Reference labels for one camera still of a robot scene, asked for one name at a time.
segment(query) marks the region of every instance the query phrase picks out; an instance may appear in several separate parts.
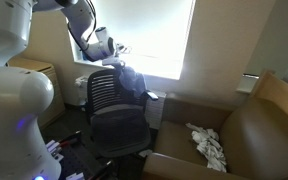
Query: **wooden cabinet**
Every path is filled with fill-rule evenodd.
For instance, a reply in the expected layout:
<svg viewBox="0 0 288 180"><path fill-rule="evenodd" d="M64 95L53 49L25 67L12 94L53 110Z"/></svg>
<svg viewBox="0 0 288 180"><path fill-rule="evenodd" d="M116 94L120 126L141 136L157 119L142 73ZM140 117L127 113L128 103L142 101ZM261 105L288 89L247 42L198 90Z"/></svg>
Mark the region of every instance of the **wooden cabinet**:
<svg viewBox="0 0 288 180"><path fill-rule="evenodd" d="M57 81L54 66L52 64L16 57L11 59L8 62L8 65L10 67L21 67L41 72L45 74L52 82L54 87L54 98L50 106L38 117L37 122L40 128L46 127L65 112L60 86Z"/></svg>

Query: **white cloth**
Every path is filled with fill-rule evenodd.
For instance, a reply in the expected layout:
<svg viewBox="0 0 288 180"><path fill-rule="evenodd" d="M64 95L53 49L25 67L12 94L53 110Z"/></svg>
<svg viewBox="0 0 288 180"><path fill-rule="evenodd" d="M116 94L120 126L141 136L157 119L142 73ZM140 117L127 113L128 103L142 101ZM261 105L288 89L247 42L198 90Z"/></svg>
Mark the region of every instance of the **white cloth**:
<svg viewBox="0 0 288 180"><path fill-rule="evenodd" d="M192 138L198 144L196 149L208 160L207 167L226 172L223 148L217 142L218 134L213 129L205 130L190 123L187 123L186 126L193 130Z"/></svg>

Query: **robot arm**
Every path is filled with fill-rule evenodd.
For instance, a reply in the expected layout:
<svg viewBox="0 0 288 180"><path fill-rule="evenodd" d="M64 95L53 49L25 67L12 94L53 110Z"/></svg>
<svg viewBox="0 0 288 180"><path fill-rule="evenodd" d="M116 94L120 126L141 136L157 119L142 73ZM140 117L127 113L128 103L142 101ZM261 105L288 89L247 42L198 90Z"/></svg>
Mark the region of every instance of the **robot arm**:
<svg viewBox="0 0 288 180"><path fill-rule="evenodd" d="M95 30L96 13L89 0L39 0L33 11L59 10L68 19L68 29L86 58L92 62L116 55L116 44L105 27ZM90 44L95 31L97 43Z"/></svg>

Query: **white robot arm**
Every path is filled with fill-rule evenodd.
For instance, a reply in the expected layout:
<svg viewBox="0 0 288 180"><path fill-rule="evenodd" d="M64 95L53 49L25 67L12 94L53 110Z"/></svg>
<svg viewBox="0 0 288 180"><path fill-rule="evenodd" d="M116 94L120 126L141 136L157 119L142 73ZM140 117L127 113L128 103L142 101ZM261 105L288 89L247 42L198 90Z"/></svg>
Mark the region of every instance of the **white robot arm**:
<svg viewBox="0 0 288 180"><path fill-rule="evenodd" d="M33 11L61 10L68 19L70 34L89 61L112 58L116 55L116 44L105 27L96 28L96 12L89 0L39 0ZM89 42L95 31L97 43Z"/></svg>
<svg viewBox="0 0 288 180"><path fill-rule="evenodd" d="M99 28L90 44L95 12L89 0L0 0L0 179L55 180L61 167L45 147L37 117L51 103L54 90L42 73L5 67L28 45L33 11L61 10L68 28L90 61L114 58L116 45Z"/></svg>

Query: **radiator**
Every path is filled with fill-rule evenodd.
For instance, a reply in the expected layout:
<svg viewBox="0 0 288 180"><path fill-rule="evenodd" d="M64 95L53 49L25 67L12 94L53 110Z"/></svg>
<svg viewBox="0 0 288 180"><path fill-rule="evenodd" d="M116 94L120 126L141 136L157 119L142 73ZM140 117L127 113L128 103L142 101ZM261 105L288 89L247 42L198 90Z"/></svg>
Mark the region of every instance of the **radiator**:
<svg viewBox="0 0 288 180"><path fill-rule="evenodd" d="M81 76L75 80L75 86L77 87L80 105L84 104L87 100L87 79L88 77ZM150 124L150 128L159 129L166 93L154 90L152 90L152 92L158 96L158 101L152 101L150 99L147 101L145 117L146 121ZM121 108L121 106L106 108L103 112L118 108Z"/></svg>

